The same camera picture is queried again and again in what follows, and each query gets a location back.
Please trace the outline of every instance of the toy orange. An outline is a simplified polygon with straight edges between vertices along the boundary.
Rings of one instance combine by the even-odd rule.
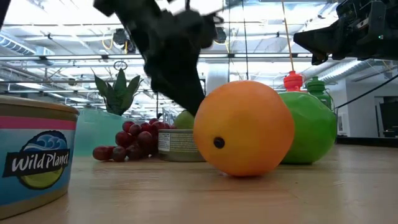
[[[202,156],[233,176],[262,175],[287,154],[294,121],[276,91],[254,81],[212,91],[195,116],[193,137]]]

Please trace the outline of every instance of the sticker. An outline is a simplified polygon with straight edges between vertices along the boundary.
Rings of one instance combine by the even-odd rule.
[[[19,152],[6,154],[3,178],[18,178],[31,190],[50,188],[61,178],[71,158],[60,131],[44,131],[23,145]]]
[[[170,134],[159,133],[158,148],[160,151],[170,152]]]

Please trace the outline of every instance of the table surface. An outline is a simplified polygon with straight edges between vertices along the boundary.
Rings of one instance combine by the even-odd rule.
[[[207,163],[73,161],[69,193],[0,222],[397,223],[398,150],[335,146],[312,166],[237,179]]]

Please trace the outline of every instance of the ceiling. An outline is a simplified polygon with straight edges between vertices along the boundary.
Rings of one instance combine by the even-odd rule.
[[[184,0],[175,0],[172,4],[168,4],[166,0],[157,2],[161,8],[167,8],[173,13],[181,11],[184,7]],[[0,78],[14,81],[46,79],[57,82],[70,78],[87,81],[93,80],[94,73],[103,79],[114,78],[117,70],[113,65],[118,59],[90,60],[87,55],[123,57],[125,49],[113,44],[111,40],[115,30],[123,27],[116,16],[106,17],[94,9],[92,4],[93,0],[12,0],[4,27],[0,32],[0,44],[3,36],[33,49],[36,55],[74,56],[68,60],[54,60],[51,65],[45,65],[35,60],[6,60],[5,57],[23,55],[15,49],[0,47],[0,58],[3,57],[3,60],[0,59]],[[223,5],[225,3],[222,0],[191,0],[191,7],[202,14],[218,10]],[[297,58],[294,58],[294,69],[304,74],[306,78],[318,75],[322,69],[354,60],[352,58],[342,62],[330,60],[314,68],[310,63],[311,55],[292,42],[292,35],[296,32],[326,27],[335,22],[336,6],[337,3],[325,1],[285,1],[285,16],[292,53],[298,54]],[[209,76],[223,74],[229,75],[230,80],[249,78],[273,88],[283,88],[283,77],[291,71],[292,66],[289,61],[288,38],[281,2],[247,0],[243,6],[225,9],[219,15],[225,20],[223,30],[227,39],[224,44],[214,43],[211,48],[203,50],[202,54],[207,56],[202,57],[198,63],[201,78],[206,80]],[[230,58],[228,53],[234,53],[236,58]],[[139,111],[135,117],[137,114],[141,119],[153,116],[156,100],[154,94],[150,93],[150,80],[142,68],[143,59],[137,55],[124,61],[129,65],[126,70],[127,79],[132,79],[136,75],[144,79],[140,87],[142,93],[134,100],[134,103],[140,105],[139,110],[133,105],[126,114]],[[383,70],[384,67],[381,65],[376,69]],[[3,85],[3,88],[14,91],[36,90],[31,88],[33,86]],[[95,86],[94,83],[78,83],[75,86],[57,83],[44,85],[43,88],[94,90]],[[58,96],[52,96],[77,107],[80,107],[79,103],[83,101],[71,100],[70,94],[56,95]],[[78,94],[75,98],[86,99],[89,103],[103,107],[102,99],[96,93],[90,96]],[[176,112],[182,110],[166,97],[160,96],[160,102],[161,107],[171,107]]]

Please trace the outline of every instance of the green bottle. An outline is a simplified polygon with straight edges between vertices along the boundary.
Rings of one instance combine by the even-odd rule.
[[[319,80],[318,77],[313,77],[312,80],[307,83],[307,91],[331,109],[331,97],[326,92],[324,81]]]

